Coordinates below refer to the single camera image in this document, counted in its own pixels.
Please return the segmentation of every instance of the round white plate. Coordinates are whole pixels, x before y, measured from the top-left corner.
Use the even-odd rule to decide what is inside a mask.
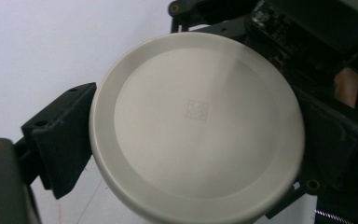
[[[244,45],[198,33],[124,56],[94,97],[89,128],[111,190],[163,223],[254,221],[293,184],[304,146],[282,75]]]

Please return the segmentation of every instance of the small printed logo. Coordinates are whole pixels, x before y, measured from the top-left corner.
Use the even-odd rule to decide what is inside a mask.
[[[189,119],[206,120],[208,117],[208,103],[188,100],[186,117]]]

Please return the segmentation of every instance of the screw hole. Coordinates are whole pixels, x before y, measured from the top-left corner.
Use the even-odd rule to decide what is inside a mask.
[[[38,121],[37,123],[34,124],[34,126],[36,126],[36,127],[44,127],[46,125],[48,125],[47,120],[40,120],[40,121]]]
[[[172,5],[171,6],[171,12],[177,12],[179,11],[179,6],[178,5]]]
[[[321,185],[319,184],[319,181],[312,179],[307,182],[307,187],[310,190],[318,190]]]

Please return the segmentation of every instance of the white background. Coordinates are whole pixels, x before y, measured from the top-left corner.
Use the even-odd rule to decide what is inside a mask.
[[[0,1],[0,137],[18,141],[21,125],[64,91],[100,83],[128,50],[168,34],[171,1]],[[58,201],[39,179],[32,187],[45,224],[149,223],[116,198],[93,158]],[[313,223],[315,203],[305,196],[256,223]]]

